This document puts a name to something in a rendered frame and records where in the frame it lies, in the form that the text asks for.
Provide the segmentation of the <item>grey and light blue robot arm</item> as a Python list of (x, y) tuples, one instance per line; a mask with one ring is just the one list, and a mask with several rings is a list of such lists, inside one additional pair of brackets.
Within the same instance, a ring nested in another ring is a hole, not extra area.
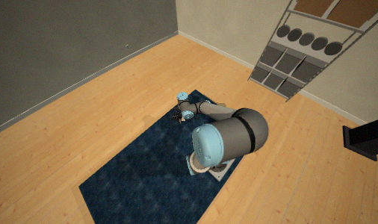
[(186, 155), (191, 175), (209, 170), (221, 172), (230, 160), (258, 151), (267, 141), (268, 124), (258, 111), (249, 108), (235, 110), (212, 104), (209, 100), (191, 104), (186, 92), (180, 92), (177, 99), (179, 106), (174, 110), (181, 111), (184, 119), (205, 113), (216, 120), (193, 130), (194, 152)]

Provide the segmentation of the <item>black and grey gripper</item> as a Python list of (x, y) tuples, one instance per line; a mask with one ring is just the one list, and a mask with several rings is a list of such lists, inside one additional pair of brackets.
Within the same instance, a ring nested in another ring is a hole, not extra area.
[(180, 111), (180, 115), (179, 115), (179, 121), (180, 121), (180, 123), (181, 123), (181, 121), (185, 121), (185, 119), (182, 117), (181, 111)]

